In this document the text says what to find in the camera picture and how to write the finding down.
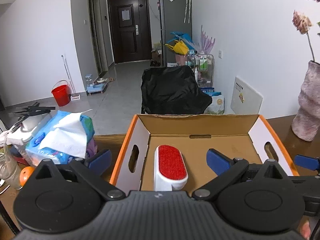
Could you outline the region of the purple hangers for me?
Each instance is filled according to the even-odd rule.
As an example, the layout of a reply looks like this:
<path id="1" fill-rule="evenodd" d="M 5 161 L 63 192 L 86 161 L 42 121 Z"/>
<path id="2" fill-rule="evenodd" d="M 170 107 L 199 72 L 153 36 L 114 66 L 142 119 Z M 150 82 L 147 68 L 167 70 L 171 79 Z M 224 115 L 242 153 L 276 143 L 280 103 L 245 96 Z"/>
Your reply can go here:
<path id="1" fill-rule="evenodd" d="M 208 35 L 206 35 L 206 32 L 203 30 L 203 26 L 201 26 L 201 37 L 200 37 L 200 47 L 201 51 L 208 55 L 211 53 L 214 45 L 215 45 L 215 38 L 209 38 Z"/>

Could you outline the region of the orange fruit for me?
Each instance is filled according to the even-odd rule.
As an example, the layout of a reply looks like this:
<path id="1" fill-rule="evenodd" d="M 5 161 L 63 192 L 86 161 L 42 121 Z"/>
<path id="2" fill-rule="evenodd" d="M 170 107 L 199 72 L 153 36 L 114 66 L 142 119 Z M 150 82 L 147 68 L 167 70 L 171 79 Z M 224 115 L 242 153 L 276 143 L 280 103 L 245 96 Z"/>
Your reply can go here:
<path id="1" fill-rule="evenodd" d="M 35 168 L 32 166 L 27 166 L 21 170 L 20 176 L 19 176 L 19 181 L 21 186 L 25 185 L 25 183 L 27 182 L 27 180 L 30 178 L 30 176 L 34 171 L 35 171 Z"/>

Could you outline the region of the red white lint brush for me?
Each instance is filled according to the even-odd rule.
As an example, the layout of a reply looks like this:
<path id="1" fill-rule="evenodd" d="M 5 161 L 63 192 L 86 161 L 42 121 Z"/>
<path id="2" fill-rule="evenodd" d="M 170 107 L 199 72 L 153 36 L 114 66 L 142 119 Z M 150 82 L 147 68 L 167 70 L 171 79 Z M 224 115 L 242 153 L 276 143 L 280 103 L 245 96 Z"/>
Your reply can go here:
<path id="1" fill-rule="evenodd" d="M 188 172 L 179 149 L 159 145 L 154 155 L 154 191 L 180 191 L 188 181 Z"/>

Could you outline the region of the orange cardboard box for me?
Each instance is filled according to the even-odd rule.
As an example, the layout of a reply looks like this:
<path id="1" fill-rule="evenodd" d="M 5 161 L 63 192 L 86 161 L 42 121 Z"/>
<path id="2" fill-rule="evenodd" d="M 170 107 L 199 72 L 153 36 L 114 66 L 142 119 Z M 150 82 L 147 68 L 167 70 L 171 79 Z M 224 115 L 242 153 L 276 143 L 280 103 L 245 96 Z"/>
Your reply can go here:
<path id="1" fill-rule="evenodd" d="M 216 174 L 206 154 L 214 148 L 233 159 L 261 164 L 271 144 L 288 176 L 299 173 L 278 135 L 262 115 L 147 115 L 136 114 L 129 126 L 110 183 L 125 193 L 153 190 L 154 152 L 159 145 L 180 150 L 188 172 L 183 188 L 192 193 Z"/>

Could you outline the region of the metal utility cart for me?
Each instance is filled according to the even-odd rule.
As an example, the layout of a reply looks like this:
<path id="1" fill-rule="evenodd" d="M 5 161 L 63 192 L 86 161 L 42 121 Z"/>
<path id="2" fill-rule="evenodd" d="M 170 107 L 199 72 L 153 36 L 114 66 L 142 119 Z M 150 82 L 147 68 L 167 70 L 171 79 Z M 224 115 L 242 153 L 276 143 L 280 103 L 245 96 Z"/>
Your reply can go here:
<path id="1" fill-rule="evenodd" d="M 195 56 L 194 73 L 195 79 L 200 88 L 212 87 L 214 77 L 214 57 L 213 55 Z"/>

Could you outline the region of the red bucket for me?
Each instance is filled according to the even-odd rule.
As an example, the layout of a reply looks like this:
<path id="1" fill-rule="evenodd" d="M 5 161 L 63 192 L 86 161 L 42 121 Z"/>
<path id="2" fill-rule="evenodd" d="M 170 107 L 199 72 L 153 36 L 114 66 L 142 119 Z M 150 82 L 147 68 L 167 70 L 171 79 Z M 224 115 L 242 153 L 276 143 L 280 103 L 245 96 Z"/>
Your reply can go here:
<path id="1" fill-rule="evenodd" d="M 66 80 L 58 81 L 51 91 L 57 105 L 63 107 L 71 101 L 71 91 Z"/>

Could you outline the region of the grey refrigerator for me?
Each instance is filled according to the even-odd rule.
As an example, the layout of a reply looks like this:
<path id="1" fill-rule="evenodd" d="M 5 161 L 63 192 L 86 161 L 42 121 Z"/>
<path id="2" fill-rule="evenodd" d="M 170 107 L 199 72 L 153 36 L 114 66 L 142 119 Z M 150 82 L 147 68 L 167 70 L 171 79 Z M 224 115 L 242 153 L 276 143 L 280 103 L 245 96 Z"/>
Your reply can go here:
<path id="1" fill-rule="evenodd" d="M 175 36 L 172 32 L 188 33 L 192 37 L 192 24 L 188 23 L 188 16 L 184 22 L 186 0 L 158 0 L 161 26 L 161 44 L 163 65 L 175 63 L 175 54 L 165 45 L 173 44 Z"/>

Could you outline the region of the white flat board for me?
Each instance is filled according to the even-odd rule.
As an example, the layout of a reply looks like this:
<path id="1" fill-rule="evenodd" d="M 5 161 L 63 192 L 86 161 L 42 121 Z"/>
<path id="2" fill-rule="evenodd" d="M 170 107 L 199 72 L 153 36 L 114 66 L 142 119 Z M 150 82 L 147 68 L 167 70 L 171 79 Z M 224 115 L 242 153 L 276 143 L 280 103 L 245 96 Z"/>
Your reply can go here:
<path id="1" fill-rule="evenodd" d="M 258 114 L 263 96 L 236 76 L 234 81 L 231 109 L 237 115 Z"/>

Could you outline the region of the pink textured vase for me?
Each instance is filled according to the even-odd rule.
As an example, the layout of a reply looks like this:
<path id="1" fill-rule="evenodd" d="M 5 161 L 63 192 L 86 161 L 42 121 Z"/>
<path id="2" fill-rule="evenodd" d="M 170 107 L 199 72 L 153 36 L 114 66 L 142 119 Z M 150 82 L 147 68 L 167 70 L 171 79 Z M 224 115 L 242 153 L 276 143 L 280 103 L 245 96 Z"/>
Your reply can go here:
<path id="1" fill-rule="evenodd" d="M 293 119 L 293 133 L 313 141 L 319 130 L 319 63 L 310 61 L 298 96 L 299 110 Z"/>

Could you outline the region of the dark entrance door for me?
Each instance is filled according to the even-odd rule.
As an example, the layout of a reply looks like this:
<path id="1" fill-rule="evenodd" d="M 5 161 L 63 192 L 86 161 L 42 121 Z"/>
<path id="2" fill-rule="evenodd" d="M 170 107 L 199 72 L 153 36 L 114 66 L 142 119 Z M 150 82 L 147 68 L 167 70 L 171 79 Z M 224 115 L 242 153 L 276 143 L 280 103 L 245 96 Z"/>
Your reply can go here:
<path id="1" fill-rule="evenodd" d="M 107 0 L 114 62 L 151 59 L 149 0 Z"/>

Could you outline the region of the dried pink roses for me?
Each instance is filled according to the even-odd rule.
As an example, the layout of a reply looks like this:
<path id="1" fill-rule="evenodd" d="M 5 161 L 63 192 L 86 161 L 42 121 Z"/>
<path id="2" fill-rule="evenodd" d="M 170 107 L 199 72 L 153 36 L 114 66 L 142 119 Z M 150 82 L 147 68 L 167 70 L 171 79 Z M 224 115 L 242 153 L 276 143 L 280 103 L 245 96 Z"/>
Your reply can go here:
<path id="1" fill-rule="evenodd" d="M 306 16 L 304 13 L 302 12 L 298 12 L 298 11 L 294 11 L 293 12 L 293 18 L 292 18 L 292 23 L 295 26 L 296 30 L 298 32 L 300 32 L 301 35 L 306 35 L 308 38 L 308 44 L 309 44 L 309 48 L 311 51 L 311 55 L 312 55 L 312 62 L 315 63 L 315 54 L 313 52 L 313 48 L 312 48 L 312 44 L 311 44 L 311 40 L 310 40 L 310 35 L 309 35 L 309 31 L 312 28 L 313 24 L 310 20 L 310 18 L 308 16 Z"/>

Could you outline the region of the yellow bag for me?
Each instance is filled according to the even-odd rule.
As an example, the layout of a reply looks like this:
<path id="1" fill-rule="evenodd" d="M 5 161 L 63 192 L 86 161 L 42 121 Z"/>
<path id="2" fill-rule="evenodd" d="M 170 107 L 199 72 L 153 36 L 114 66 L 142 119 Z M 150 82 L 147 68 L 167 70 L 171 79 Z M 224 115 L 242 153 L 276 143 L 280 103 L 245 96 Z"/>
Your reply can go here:
<path id="1" fill-rule="evenodd" d="M 179 41 L 174 40 L 174 42 L 175 42 L 174 46 L 168 43 L 166 43 L 165 46 L 178 55 L 187 55 L 189 53 L 188 46 L 182 40 L 179 40 Z"/>

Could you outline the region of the white mop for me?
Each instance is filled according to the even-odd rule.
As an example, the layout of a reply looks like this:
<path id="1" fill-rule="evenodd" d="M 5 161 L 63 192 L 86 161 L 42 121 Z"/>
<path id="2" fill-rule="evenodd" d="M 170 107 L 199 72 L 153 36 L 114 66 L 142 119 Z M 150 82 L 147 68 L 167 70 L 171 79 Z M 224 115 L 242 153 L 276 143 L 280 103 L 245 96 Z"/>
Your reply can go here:
<path id="1" fill-rule="evenodd" d="M 64 55 L 61 55 L 61 58 L 63 60 L 63 65 L 64 65 L 64 68 L 65 68 L 65 71 L 66 71 L 66 74 L 67 74 L 67 77 L 68 77 L 69 84 L 71 85 L 71 90 L 72 90 L 71 101 L 80 100 L 80 94 L 77 94 L 75 92 L 73 81 L 71 79 L 71 74 L 69 72 L 69 69 L 68 69 L 68 66 L 67 66 L 67 61 L 66 61 Z"/>

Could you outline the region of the blue tissue pack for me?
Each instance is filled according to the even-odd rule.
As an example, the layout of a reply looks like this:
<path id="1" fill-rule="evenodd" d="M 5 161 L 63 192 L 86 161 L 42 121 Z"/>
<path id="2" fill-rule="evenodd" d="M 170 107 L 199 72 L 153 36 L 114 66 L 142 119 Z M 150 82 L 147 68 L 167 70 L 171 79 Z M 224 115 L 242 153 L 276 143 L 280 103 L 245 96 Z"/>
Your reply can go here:
<path id="1" fill-rule="evenodd" d="M 77 157 L 86 159 L 87 144 L 94 134 L 92 119 L 84 112 L 57 111 L 28 142 L 25 151 L 34 166 L 43 159 L 67 164 Z"/>

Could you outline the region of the clear plastic cup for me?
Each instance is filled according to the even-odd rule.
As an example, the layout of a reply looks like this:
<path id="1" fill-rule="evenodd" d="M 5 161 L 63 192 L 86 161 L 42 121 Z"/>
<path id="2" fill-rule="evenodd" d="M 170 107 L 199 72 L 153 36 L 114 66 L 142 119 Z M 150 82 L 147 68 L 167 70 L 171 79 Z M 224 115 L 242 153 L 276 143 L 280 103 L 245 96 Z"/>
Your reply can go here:
<path id="1" fill-rule="evenodd" d="M 22 185 L 20 184 L 20 172 L 17 161 L 13 158 L 7 145 L 3 145 L 1 148 L 1 179 L 16 190 L 20 190 Z"/>

